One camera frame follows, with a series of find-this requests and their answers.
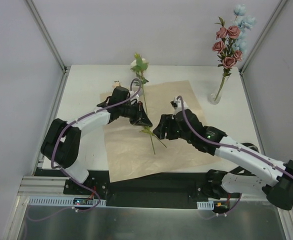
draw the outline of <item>white wall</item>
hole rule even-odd
[[[24,1],[0,1],[0,239],[61,76]]]
[[[250,50],[279,0],[34,0],[65,64],[129,64],[135,52],[153,65],[216,66],[219,26],[246,4],[257,24]]]
[[[244,74],[267,155],[293,160],[293,0]]]

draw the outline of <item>pink rose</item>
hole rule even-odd
[[[216,32],[216,39],[223,39],[227,36],[228,30],[223,26]]]
[[[241,33],[241,30],[237,26],[229,26],[227,33],[231,39],[237,39]]]
[[[213,47],[212,50],[218,52],[219,54],[222,53],[223,49],[226,48],[225,43],[221,40],[216,42]]]
[[[225,69],[232,68],[237,63],[237,60],[234,57],[227,56],[223,59],[222,64]]]
[[[240,50],[236,50],[234,52],[234,55],[233,57],[237,60],[237,61],[242,61],[242,56],[243,56],[243,53],[240,51]]]

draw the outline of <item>brown paper sheet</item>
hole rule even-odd
[[[166,82],[144,87],[148,117],[153,128],[159,124],[161,114],[174,112],[170,102],[181,95],[203,125],[206,120],[189,81]],[[104,101],[112,93],[101,94]],[[134,179],[150,174],[185,169],[214,163],[219,157],[196,150],[183,139],[162,140],[165,148],[155,137],[153,153],[150,135],[140,132],[141,126],[132,126],[128,118],[120,117],[104,126],[104,140],[111,182]]]

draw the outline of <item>vase with flowers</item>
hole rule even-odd
[[[232,26],[226,28],[226,21],[221,17],[218,17],[220,22],[216,23],[221,25],[221,28],[216,33],[216,39],[219,39],[219,41],[213,45],[212,50],[217,52],[218,61],[220,62],[217,66],[223,67],[223,73],[221,83],[207,97],[208,101],[214,105],[218,104],[221,100],[223,86],[231,75],[232,67],[237,62],[242,61],[243,56],[247,52],[246,30],[251,30],[256,24],[255,17],[245,16],[246,6],[244,4],[237,4],[233,12],[236,17]]]

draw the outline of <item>white table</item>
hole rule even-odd
[[[208,102],[208,93],[221,81],[222,71],[221,67],[214,66],[151,65],[145,77],[150,85],[189,80],[209,126],[221,129],[240,143],[249,142],[260,147],[237,68],[231,71],[232,74],[224,86],[220,103],[212,105]],[[120,81],[122,86],[129,86],[134,76],[129,65],[72,65],[57,118],[66,121],[74,120],[92,112],[101,102],[100,94],[113,90],[114,81]],[[78,159],[89,170],[108,170],[102,128],[96,129],[81,139]],[[42,167],[51,168],[47,158],[44,159]],[[237,165],[223,159],[220,162],[179,169],[174,172],[204,173],[210,169],[230,171],[235,167]]]

